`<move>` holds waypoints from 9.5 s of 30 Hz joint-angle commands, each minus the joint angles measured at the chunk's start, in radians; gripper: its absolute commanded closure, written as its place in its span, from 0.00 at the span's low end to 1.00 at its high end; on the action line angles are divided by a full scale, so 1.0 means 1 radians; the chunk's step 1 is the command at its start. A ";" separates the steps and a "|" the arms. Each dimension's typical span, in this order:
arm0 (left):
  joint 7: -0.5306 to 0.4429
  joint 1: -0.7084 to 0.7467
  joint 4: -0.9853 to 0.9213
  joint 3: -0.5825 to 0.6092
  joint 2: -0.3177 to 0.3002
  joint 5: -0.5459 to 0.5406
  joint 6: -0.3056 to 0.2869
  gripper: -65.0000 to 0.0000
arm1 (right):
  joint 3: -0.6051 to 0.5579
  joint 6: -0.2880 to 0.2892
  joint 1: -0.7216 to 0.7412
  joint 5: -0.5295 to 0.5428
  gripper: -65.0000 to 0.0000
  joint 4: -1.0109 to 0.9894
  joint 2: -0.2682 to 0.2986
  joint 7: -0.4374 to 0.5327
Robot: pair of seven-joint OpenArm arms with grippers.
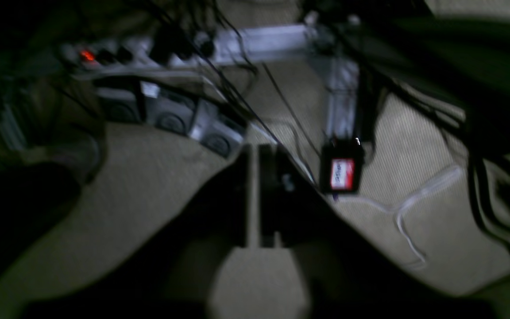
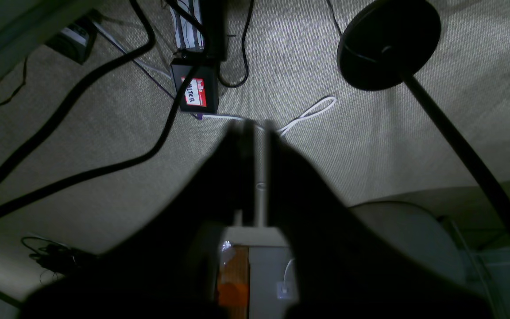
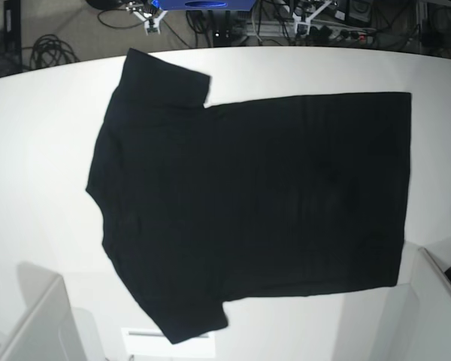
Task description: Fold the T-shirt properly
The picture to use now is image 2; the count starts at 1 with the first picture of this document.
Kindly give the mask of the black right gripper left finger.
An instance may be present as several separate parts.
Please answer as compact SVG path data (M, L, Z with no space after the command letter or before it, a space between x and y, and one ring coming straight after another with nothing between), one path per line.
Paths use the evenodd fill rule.
M23 319L225 318L214 302L225 228L253 222L252 121L234 121L170 204L83 270L34 292Z

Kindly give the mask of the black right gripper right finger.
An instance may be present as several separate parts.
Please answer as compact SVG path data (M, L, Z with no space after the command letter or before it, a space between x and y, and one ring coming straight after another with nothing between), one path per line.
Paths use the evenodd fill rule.
M265 122L268 222L295 258L288 319L491 319L488 302L405 256L361 222Z

